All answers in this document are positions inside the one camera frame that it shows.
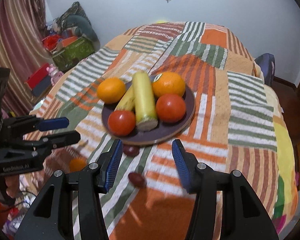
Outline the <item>left hand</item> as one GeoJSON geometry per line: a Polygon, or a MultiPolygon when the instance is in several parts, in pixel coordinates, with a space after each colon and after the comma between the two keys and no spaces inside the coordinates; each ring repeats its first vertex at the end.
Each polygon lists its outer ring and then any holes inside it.
{"type": "Polygon", "coordinates": [[[5,177],[5,183],[7,186],[7,195],[11,198],[15,198],[19,192],[19,175],[5,177]]]}

